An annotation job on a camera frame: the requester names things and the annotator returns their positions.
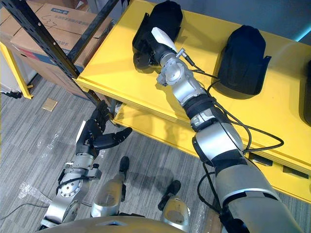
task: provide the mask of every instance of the black cable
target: black cable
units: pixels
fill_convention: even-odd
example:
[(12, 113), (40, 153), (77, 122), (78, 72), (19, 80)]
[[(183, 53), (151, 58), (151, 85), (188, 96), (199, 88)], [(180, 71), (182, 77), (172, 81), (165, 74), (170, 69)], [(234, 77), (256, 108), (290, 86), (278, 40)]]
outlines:
[(187, 61), (191, 66), (193, 66), (194, 68), (196, 68), (196, 69), (192, 69), (192, 70), (191, 70), (192, 72), (196, 72), (196, 73), (199, 73), (199, 74), (204, 74), (204, 75), (207, 75), (207, 76), (209, 76), (209, 77), (218, 79), (218, 78), (217, 78), (216, 76), (214, 76), (214, 75), (205, 73), (204, 70), (202, 70), (200, 67), (198, 67), (198, 66), (193, 62), (193, 60), (189, 57), (189, 55), (187, 55), (187, 56), (185, 57), (185, 59), (186, 59), (186, 61)]
[(217, 80), (217, 81), (215, 81), (215, 82), (213, 82), (211, 85), (209, 85), (209, 87), (207, 88), (207, 90), (206, 90), (206, 92), (207, 92), (207, 95), (209, 96), (209, 97), (212, 97), (212, 95), (210, 94), (210, 90), (211, 90), (211, 88), (216, 84), (216, 83), (218, 83), (218, 82), (220, 82), (220, 79), (219, 80)]
[(56, 188), (56, 195), (58, 193), (58, 189), (61, 188), (63, 185), (66, 185), (68, 183), (71, 183), (71, 182), (74, 182), (74, 181), (78, 181), (78, 180), (88, 180), (89, 178), (86, 177), (86, 176), (81, 176), (81, 177), (78, 177), (78, 178), (74, 178), (74, 179), (71, 179), (71, 180), (68, 180), (68, 181), (65, 181), (65, 182), (62, 182), (61, 184), (59, 184)]
[(207, 174), (205, 174), (201, 179), (200, 179), (200, 181), (199, 181), (199, 183), (198, 183), (198, 186), (197, 186), (197, 193), (198, 193), (198, 196), (199, 196), (199, 199), (200, 199), (200, 201), (201, 202), (203, 202), (205, 205), (207, 205), (209, 208), (211, 208), (212, 210), (214, 210), (216, 213), (218, 213), (218, 214), (220, 214), (220, 211), (217, 209), (217, 207), (215, 207), (215, 206), (213, 206), (212, 204), (210, 204), (210, 203), (208, 203), (205, 199), (204, 199), (204, 197), (201, 195), (201, 193), (200, 193), (200, 187), (201, 187), (201, 184), (202, 184), (202, 182), (203, 182), (203, 180), (205, 179), (207, 177)]
[(215, 102), (215, 105), (216, 105), (217, 107), (219, 107), (221, 110), (223, 110), (224, 113), (228, 114), (231, 118), (233, 118), (236, 122), (238, 122), (238, 123), (246, 130), (246, 132), (247, 132), (247, 134), (248, 134), (248, 143), (247, 143), (246, 148), (244, 149), (244, 151), (245, 151), (245, 150), (248, 150), (248, 149), (250, 148), (250, 146), (251, 146), (251, 143), (252, 143), (252, 134), (251, 134), (251, 132), (249, 131), (249, 129), (247, 128), (247, 126), (244, 125), (244, 124), (243, 124), (239, 119), (237, 119), (235, 116), (233, 116), (230, 112), (228, 112), (228, 111), (227, 111), (221, 104), (219, 104), (217, 101)]
[[(207, 88), (207, 94), (208, 94), (208, 96), (210, 96), (211, 97), (211, 94), (210, 94), (210, 89), (217, 83), (217, 82), (219, 82), (220, 80), (217, 80), (217, 81), (215, 81), (215, 82), (213, 82), (208, 88)], [(255, 128), (255, 127), (252, 127), (252, 126), (248, 126), (248, 125), (244, 125), (239, 119), (237, 119), (235, 116), (233, 116), (229, 111), (227, 111), (223, 106), (221, 106), (221, 104), (219, 104), (217, 101), (215, 101), (215, 105), (217, 106), (217, 107), (219, 107), (226, 115), (229, 115), (231, 118), (233, 118), (235, 121), (230, 121), (231, 123), (233, 123), (233, 124), (236, 124), (236, 125), (240, 125), (240, 126), (242, 126), (245, 130), (246, 130), (246, 132), (247, 132), (247, 134), (248, 134), (248, 143), (247, 143), (247, 146), (246, 146), (246, 148), (243, 150), (243, 153), (245, 154), (245, 153), (247, 153), (247, 152), (253, 152), (253, 151), (262, 151), (262, 150), (270, 150), (270, 149), (275, 149), (275, 148), (278, 148), (278, 147), (281, 147), (281, 146), (283, 146), (284, 145), (284, 141), (281, 139), (281, 138), (279, 138), (279, 137), (277, 137), (277, 136), (275, 136), (275, 135), (273, 135), (273, 134), (271, 134), (271, 133), (268, 133), (268, 132), (266, 132), (266, 131), (263, 131), (263, 130), (260, 130), (260, 129), (257, 129), (257, 128)], [(252, 134), (250, 133), (250, 129), (251, 130), (254, 130), (254, 131), (257, 131), (257, 132), (259, 132), (259, 133), (262, 133), (262, 134), (265, 134), (265, 135), (267, 135), (267, 136), (269, 136), (269, 137), (271, 137), (271, 138), (273, 138), (273, 139), (275, 139), (275, 140), (277, 140), (277, 141), (279, 141), (280, 143), (279, 144), (276, 144), (276, 145), (273, 145), (273, 146), (269, 146), (269, 147), (263, 147), (263, 148), (254, 148), (254, 149), (250, 149), (250, 146), (251, 146), (251, 144), (252, 144)]]
[(216, 76), (214, 76), (214, 75), (205, 73), (205, 71), (201, 70), (200, 68), (192, 69), (191, 71), (192, 71), (192, 72), (195, 72), (195, 73), (198, 73), (198, 74), (204, 74), (204, 75), (209, 76), (209, 77), (211, 77), (211, 78), (218, 79), (218, 78), (217, 78)]
[[(240, 125), (239, 123), (237, 122), (234, 122), (234, 121), (230, 121), (232, 124), (236, 124), (236, 125)], [(244, 150), (244, 152), (253, 152), (253, 151), (262, 151), (262, 150), (270, 150), (270, 149), (275, 149), (275, 148), (278, 148), (278, 147), (281, 147), (284, 145), (284, 141), (279, 138), (278, 136), (275, 136), (271, 133), (268, 133), (266, 131), (263, 131), (263, 130), (260, 130), (260, 129), (257, 129), (255, 127), (252, 127), (252, 126), (249, 126), (249, 125), (245, 125), (247, 128), (251, 129), (251, 130), (254, 130), (254, 131), (257, 131), (259, 133), (262, 133), (262, 134), (265, 134), (271, 138), (274, 138), (275, 140), (279, 141), (280, 143), (279, 144), (276, 144), (276, 145), (273, 145), (273, 146), (269, 146), (269, 147), (261, 147), (261, 148), (254, 148), (254, 149), (247, 149), (247, 150)]]
[(215, 199), (216, 199), (216, 202), (217, 202), (218, 205), (219, 205), (219, 209), (221, 210), (220, 201), (219, 201), (218, 195), (217, 195), (217, 193), (216, 193), (216, 190), (215, 190), (215, 188), (214, 188), (212, 179), (210, 178), (210, 175), (209, 175), (209, 173), (208, 173), (208, 170), (207, 170), (207, 168), (206, 168), (204, 162), (202, 162), (202, 165), (203, 165), (203, 168), (204, 168), (205, 173), (207, 174), (207, 179), (208, 179), (210, 188), (211, 188), (211, 190), (212, 190), (212, 192), (213, 192), (213, 194), (214, 194), (214, 197), (215, 197)]
[(88, 207), (92, 207), (91, 204), (88, 204), (88, 203), (86, 203), (86, 202), (84, 202), (84, 201), (82, 201), (81, 204), (82, 204), (82, 205), (85, 205), (85, 206), (88, 206)]
[(44, 206), (44, 205), (36, 205), (36, 204), (32, 204), (32, 203), (24, 203), (19, 205), (18, 207), (16, 207), (13, 211), (11, 211), (8, 215), (0, 218), (0, 221), (4, 220), (5, 218), (7, 218), (8, 216), (10, 216), (12, 213), (14, 213), (18, 208), (24, 206), (24, 205), (32, 205), (34, 207), (40, 207), (40, 208), (48, 208), (48, 206)]

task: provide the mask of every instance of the gray carpet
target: gray carpet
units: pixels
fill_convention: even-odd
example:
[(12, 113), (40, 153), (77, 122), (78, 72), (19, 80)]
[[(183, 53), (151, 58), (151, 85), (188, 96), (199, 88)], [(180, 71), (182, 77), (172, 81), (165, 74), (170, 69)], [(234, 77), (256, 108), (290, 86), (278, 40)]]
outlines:
[[(89, 101), (40, 77), (34, 85), (32, 100), (15, 100), (1, 94), (0, 218), (26, 202), (46, 205), (39, 201), (43, 196), (39, 196), (36, 189), (50, 199), (55, 196), (62, 166), (74, 155), (80, 124), (95, 108)], [(59, 101), (53, 112), (41, 108), (47, 97)], [(118, 130), (110, 123), (106, 128), (106, 132)], [(101, 185), (116, 174), (119, 161), (125, 155), (130, 157), (131, 164), (126, 200), (120, 211), (159, 219), (161, 212), (157, 204), (162, 193), (170, 181), (179, 179), (182, 187), (178, 194), (191, 210), (191, 232), (203, 231), (208, 208), (196, 194), (197, 183), (204, 174), (200, 161), (138, 133), (132, 133), (119, 146), (101, 151), (96, 162), (103, 172), (102, 179), (91, 182), (85, 202), (92, 203)], [(212, 202), (206, 183), (202, 185), (202, 194)], [(310, 205), (284, 194), (280, 197), (304, 232), (310, 232)], [(0, 232), (34, 232), (45, 211), (23, 206), (0, 221)], [(82, 206), (77, 219), (86, 217), (89, 217), (89, 207)]]

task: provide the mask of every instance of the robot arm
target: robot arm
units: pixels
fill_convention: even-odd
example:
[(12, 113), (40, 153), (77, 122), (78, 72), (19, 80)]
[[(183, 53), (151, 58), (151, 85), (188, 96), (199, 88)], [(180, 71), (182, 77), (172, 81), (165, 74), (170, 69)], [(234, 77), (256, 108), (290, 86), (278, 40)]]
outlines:
[(107, 107), (105, 101), (100, 102), (85, 123), (76, 143), (75, 156), (72, 161), (64, 164), (58, 178), (56, 197), (48, 207), (40, 229), (75, 219), (81, 201), (89, 190), (89, 181), (101, 178), (99, 164), (94, 163), (99, 151), (118, 145), (132, 132), (131, 128), (126, 128), (117, 133), (103, 135), (109, 119)]
[[(214, 106), (213, 98), (193, 77), (180, 56), (190, 59), (184, 49), (176, 53), (152, 30), (157, 43), (150, 43), (155, 60), (161, 65), (157, 81), (170, 86), (196, 132), (193, 146), (200, 159), (215, 167), (216, 192), (222, 208), (220, 219), (227, 232), (302, 232), (289, 210), (280, 202), (261, 171), (247, 161), (242, 140), (229, 119)], [(158, 46), (167, 50), (157, 54)]]

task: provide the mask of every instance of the cardboard box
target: cardboard box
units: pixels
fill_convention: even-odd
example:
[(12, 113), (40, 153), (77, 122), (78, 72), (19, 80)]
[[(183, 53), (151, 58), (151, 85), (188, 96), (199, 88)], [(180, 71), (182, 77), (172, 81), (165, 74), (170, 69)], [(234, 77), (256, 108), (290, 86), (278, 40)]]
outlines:
[(5, 7), (0, 9), (0, 25), (10, 16), (10, 13), (6, 10)]
[[(27, 1), (28, 5), (33, 11), (38, 11), (43, 4), (36, 2)], [(29, 65), (32, 69), (37, 71), (41, 76), (47, 77), (47, 74), (44, 72), (40, 66), (34, 64), (31, 60), (22, 56), (20, 52), (11, 44), (11, 39), (13, 36), (21, 29), (20, 24), (11, 16), (11, 14), (2, 7), (0, 9), (0, 41), (15, 55), (17, 55), (23, 62)]]
[(31, 0), (41, 4), (50, 3), (58, 6), (75, 9), (80, 0)]
[[(27, 1), (27, 3), (34, 12), (37, 12), (43, 6), (40, 3), (32, 1)], [(14, 52), (15, 48), (12, 46), (10, 41), (13, 36), (21, 29), (21, 25), (4, 7), (1, 8), (0, 14), (0, 41), (12, 52)]]
[[(45, 4), (37, 12), (36, 15), (45, 25), (49, 33), (56, 40), (61, 49), (68, 54), (78, 41), (83, 32), (92, 22), (95, 14), (73, 10), (66, 7)], [(102, 43), (108, 33), (107, 28), (110, 27), (111, 19), (107, 18), (91, 38), (77, 61), (75, 66), (81, 72), (98, 46)], [(36, 64), (42, 70), (45, 79), (64, 87), (67, 91), (74, 95), (86, 98), (85, 94), (74, 84), (63, 71), (55, 65), (49, 56), (41, 49), (41, 47), (28, 35), (24, 29), (20, 29), (11, 40), (11, 43), (19, 51), (19, 53), (27, 57), (31, 62)]]

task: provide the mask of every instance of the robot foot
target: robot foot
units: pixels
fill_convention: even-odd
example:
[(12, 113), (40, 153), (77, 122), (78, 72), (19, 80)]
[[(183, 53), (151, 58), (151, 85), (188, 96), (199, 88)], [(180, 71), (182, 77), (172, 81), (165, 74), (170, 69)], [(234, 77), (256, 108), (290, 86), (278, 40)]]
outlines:
[(168, 200), (178, 193), (178, 191), (180, 190), (180, 186), (181, 186), (180, 181), (175, 180), (167, 187), (165, 194), (163, 195), (160, 203), (157, 205), (157, 208), (160, 211), (163, 211)]
[(126, 173), (130, 167), (130, 159), (127, 156), (121, 158), (119, 173), (124, 174), (124, 179), (126, 180)]

